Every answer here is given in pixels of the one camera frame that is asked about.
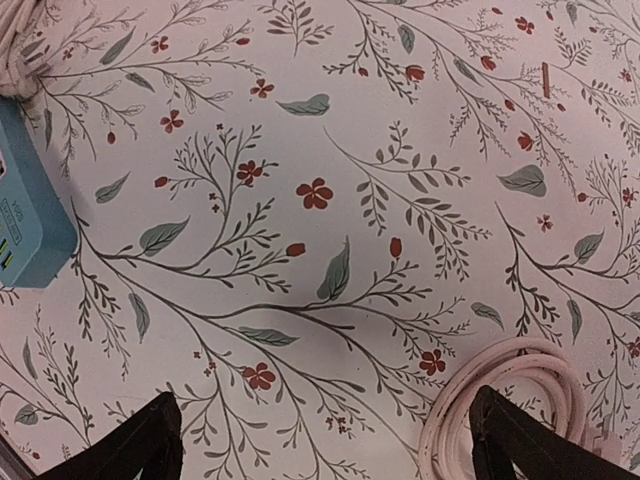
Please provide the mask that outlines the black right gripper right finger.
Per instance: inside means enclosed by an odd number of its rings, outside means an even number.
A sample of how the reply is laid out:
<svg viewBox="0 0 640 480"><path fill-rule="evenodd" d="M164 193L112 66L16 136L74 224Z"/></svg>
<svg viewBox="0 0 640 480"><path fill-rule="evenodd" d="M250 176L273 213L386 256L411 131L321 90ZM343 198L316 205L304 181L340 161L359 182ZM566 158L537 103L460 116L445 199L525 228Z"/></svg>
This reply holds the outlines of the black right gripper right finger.
<svg viewBox="0 0 640 480"><path fill-rule="evenodd" d="M633 479L635 475L538 423L490 386L469 409L472 460L477 479Z"/></svg>

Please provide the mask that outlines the teal power strip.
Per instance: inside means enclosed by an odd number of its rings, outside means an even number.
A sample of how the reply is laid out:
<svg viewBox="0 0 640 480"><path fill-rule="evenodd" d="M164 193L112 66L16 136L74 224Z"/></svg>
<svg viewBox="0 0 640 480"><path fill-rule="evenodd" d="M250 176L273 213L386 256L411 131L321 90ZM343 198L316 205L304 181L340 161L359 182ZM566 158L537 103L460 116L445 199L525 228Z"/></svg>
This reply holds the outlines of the teal power strip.
<svg viewBox="0 0 640 480"><path fill-rule="evenodd" d="M77 233L49 180L18 103L1 100L1 284L44 289L70 260Z"/></svg>

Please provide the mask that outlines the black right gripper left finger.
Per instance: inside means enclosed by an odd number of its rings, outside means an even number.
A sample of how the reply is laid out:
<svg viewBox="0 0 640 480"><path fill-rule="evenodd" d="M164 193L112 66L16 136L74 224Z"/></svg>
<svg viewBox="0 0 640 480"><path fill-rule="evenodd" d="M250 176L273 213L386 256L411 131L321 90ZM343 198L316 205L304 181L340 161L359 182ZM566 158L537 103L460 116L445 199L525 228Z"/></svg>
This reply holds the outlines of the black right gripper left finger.
<svg viewBox="0 0 640 480"><path fill-rule="evenodd" d="M162 392L89 449L40 474L40 480L179 479L181 411Z"/></svg>

